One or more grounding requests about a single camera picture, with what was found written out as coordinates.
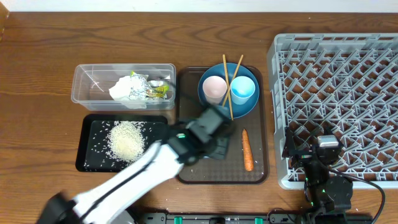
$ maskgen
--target chopstick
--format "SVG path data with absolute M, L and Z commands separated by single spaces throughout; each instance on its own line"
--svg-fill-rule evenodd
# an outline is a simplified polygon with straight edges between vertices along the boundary
M 234 78 L 236 77 L 236 74 L 238 73 L 239 66 L 241 66 L 242 59 L 243 59 L 243 55 L 241 55 L 241 58 L 239 59 L 239 62 L 238 62 L 238 65 L 236 66 L 235 73 L 234 73 L 234 76 L 232 77 L 231 83 L 234 80 Z M 225 106 L 225 102 L 226 102 L 227 98 L 229 98 L 229 100 L 231 101 L 231 85 L 228 85 L 228 82 L 226 82 L 226 84 L 228 86 L 228 89 L 227 89 L 227 92 L 225 94 L 225 98 L 224 98 L 224 101 L 223 101 L 223 106 Z
M 226 87 L 228 91 L 229 87 L 229 82 L 228 82 L 228 71 L 226 69 L 226 60 L 225 60 L 225 55 L 223 55 L 223 62 L 224 62 L 224 72 L 225 72 L 225 82 L 226 82 Z M 234 120 L 234 115 L 232 114 L 232 103 L 231 103 L 231 97 L 229 98 L 229 112 L 231 113 L 231 120 Z

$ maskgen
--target wooden table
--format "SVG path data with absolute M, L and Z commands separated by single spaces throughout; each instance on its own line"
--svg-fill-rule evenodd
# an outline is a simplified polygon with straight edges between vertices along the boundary
M 264 76 L 271 173 L 261 185 L 183 185 L 166 181 L 139 203 L 169 212 L 266 213 L 308 206 L 302 191 L 277 183 L 266 53 L 275 35 L 300 32 L 397 32 L 397 14 L 20 13 L 0 43 L 0 223 L 32 223 L 65 189 L 72 197 L 114 174 L 75 169 L 81 122 L 90 113 L 70 100 L 82 63 L 210 66 L 244 54 Z M 386 190 L 378 223 L 398 219 L 398 190 Z M 352 213 L 374 215 L 376 190 L 355 190 Z

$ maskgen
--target carrot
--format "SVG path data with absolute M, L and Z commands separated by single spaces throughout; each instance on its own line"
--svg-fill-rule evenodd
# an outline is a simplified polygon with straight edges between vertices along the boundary
M 251 154 L 249 136 L 246 129 L 243 129 L 242 131 L 242 145 L 244 168 L 246 171 L 252 171 L 254 169 L 253 155 Z

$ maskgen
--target pink cup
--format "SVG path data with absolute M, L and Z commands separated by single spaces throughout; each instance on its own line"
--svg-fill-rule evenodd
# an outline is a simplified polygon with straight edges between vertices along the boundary
M 203 82 L 203 92 L 206 100 L 212 104 L 218 104 L 223 100 L 226 93 L 226 82 L 223 78 L 213 75 Z

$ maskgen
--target cup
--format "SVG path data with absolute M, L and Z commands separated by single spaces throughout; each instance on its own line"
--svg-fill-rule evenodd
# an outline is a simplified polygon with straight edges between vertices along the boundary
M 236 77 L 231 83 L 231 99 L 237 105 L 243 105 L 254 94 L 256 86 L 249 77 Z
M 203 92 L 206 101 L 211 104 L 219 104 L 226 93 L 226 82 L 223 78 L 213 75 L 203 82 Z

